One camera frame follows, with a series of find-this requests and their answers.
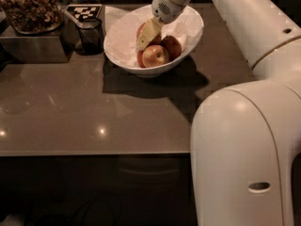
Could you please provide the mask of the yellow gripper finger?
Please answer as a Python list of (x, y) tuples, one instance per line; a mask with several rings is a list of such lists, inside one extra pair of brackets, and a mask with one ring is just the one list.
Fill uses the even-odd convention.
[(138, 50), (146, 49), (151, 42), (161, 33), (164, 24), (160, 21), (159, 18), (153, 17), (148, 19), (137, 40), (136, 40), (136, 48)]

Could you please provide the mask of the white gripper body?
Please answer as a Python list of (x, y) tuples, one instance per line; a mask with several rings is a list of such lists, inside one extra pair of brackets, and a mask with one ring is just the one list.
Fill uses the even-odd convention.
[(164, 24), (175, 21), (184, 10), (185, 0), (152, 0), (151, 11), (154, 17)]

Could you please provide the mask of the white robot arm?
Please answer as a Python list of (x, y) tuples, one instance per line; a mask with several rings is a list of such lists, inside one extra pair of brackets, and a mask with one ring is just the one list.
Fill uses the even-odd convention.
[[(191, 0), (153, 0), (168, 24)], [(294, 226), (301, 153), (301, 28), (270, 0), (212, 0), (256, 79), (198, 108), (191, 165), (198, 226)]]

